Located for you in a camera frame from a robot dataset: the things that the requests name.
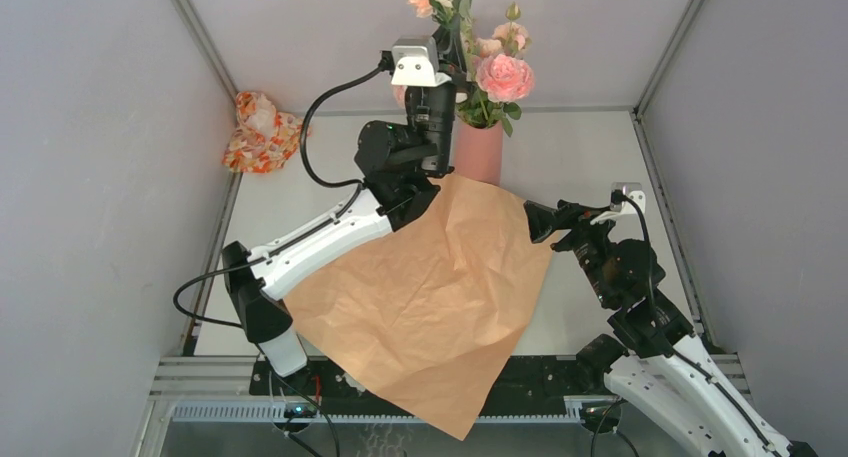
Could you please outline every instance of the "gray floor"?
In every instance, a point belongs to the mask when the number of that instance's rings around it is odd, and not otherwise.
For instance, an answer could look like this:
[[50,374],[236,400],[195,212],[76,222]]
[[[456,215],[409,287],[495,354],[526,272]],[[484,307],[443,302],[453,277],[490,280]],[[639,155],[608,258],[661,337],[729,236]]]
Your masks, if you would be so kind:
[[[338,425],[343,456],[418,457],[557,455],[588,456],[590,433],[579,425],[481,424],[465,441],[424,424]],[[682,449],[636,409],[626,406],[621,431],[643,457],[679,457]],[[322,456],[333,456],[333,441],[326,425],[313,425],[298,434]],[[308,456],[268,424],[173,423],[163,456]],[[602,435],[597,457],[632,456],[613,435]]]

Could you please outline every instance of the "vase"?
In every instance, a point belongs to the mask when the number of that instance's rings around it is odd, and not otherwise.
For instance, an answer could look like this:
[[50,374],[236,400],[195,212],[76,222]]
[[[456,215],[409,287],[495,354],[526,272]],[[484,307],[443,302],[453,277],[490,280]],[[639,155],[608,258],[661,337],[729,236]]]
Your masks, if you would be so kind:
[[479,182],[499,185],[502,156],[503,124],[500,121],[488,129],[478,129],[459,121],[453,155],[454,172]]

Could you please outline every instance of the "crumpled fabric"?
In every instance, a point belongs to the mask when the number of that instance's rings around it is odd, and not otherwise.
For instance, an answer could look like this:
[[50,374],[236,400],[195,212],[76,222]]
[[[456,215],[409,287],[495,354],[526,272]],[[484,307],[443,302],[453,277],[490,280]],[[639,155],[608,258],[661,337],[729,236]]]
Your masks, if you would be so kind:
[[[303,119],[277,112],[265,94],[239,92],[236,118],[238,127],[222,161],[231,171],[271,172],[282,168],[297,151]],[[310,126],[307,135],[311,134]]]

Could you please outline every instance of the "white wall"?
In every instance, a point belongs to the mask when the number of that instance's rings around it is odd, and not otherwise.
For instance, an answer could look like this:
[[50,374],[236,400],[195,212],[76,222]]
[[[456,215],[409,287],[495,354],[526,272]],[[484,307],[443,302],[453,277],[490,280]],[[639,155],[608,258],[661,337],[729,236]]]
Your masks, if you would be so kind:
[[707,0],[647,131],[720,343],[758,408],[845,455],[848,7]]
[[169,0],[0,0],[3,455],[126,455],[231,111]]
[[[522,9],[536,90],[526,106],[634,106],[689,0],[474,0],[488,37]],[[430,34],[406,0],[193,0],[239,89],[305,111],[325,90],[377,65],[401,35]],[[389,77],[328,100],[321,110],[395,108]]]

